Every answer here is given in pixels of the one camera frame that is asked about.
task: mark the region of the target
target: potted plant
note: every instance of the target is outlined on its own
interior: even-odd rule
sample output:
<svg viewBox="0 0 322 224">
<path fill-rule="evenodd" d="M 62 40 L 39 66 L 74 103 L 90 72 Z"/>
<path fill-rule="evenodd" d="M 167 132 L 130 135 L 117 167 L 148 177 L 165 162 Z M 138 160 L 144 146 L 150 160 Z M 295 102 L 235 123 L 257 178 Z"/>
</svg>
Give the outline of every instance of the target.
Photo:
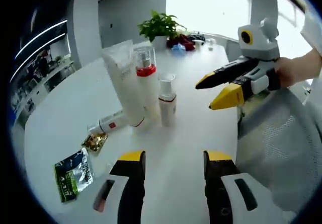
<svg viewBox="0 0 322 224">
<path fill-rule="evenodd" d="M 150 20 L 143 21 L 138 27 L 140 35 L 148 38 L 155 49 L 165 48 L 168 37 L 170 39 L 178 37 L 177 26 L 185 28 L 173 19 L 176 18 L 174 15 L 159 14 L 153 10 L 151 10 L 151 15 L 152 18 Z"/>
</svg>

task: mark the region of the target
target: blue object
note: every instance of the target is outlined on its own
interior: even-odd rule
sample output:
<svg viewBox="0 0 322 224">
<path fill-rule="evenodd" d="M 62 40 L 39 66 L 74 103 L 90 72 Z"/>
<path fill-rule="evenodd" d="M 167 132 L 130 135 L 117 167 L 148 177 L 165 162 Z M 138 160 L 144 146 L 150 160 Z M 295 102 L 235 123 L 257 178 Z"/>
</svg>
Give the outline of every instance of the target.
<svg viewBox="0 0 322 224">
<path fill-rule="evenodd" d="M 174 56 L 183 56 L 186 55 L 186 48 L 182 44 L 176 44 L 171 48 L 171 52 Z"/>
</svg>

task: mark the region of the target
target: green plant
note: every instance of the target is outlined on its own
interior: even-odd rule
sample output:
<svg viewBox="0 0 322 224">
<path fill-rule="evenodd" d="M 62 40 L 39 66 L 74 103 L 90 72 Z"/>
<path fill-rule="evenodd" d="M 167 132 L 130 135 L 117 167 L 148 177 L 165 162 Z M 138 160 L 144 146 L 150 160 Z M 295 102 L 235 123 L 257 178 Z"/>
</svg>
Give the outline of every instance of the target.
<svg viewBox="0 0 322 224">
<path fill-rule="evenodd" d="M 153 10 L 151 10 L 151 15 L 152 18 L 150 20 L 145 20 L 138 25 L 140 35 L 144 35 L 150 42 L 157 36 L 168 36 L 171 39 L 176 38 L 178 36 L 176 27 L 186 28 L 173 20 L 173 18 L 176 18 L 174 15 L 159 14 Z"/>
</svg>

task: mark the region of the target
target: plant pot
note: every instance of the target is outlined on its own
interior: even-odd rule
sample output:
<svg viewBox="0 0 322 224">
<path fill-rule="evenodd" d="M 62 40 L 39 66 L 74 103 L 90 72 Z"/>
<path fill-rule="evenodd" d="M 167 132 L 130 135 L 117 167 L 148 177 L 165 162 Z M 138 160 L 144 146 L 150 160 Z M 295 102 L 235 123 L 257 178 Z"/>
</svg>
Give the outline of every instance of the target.
<svg viewBox="0 0 322 224">
<path fill-rule="evenodd" d="M 152 41 L 155 51 L 165 50 L 167 47 L 167 36 L 156 36 Z"/>
</svg>

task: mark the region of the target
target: robotic hand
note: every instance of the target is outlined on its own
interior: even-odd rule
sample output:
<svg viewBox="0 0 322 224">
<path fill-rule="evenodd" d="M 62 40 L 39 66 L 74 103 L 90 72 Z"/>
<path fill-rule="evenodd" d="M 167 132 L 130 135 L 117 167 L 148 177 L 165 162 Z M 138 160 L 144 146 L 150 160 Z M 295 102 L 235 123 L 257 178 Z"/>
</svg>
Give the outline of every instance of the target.
<svg viewBox="0 0 322 224">
<path fill-rule="evenodd" d="M 212 101 L 212 110 L 242 105 L 254 94 L 264 89 L 280 88 L 275 73 L 275 61 L 280 57 L 276 26 L 265 18 L 258 25 L 238 28 L 238 40 L 242 56 L 224 67 L 207 74 L 196 85 L 196 89 L 212 88 L 226 82 L 225 87 Z"/>
</svg>

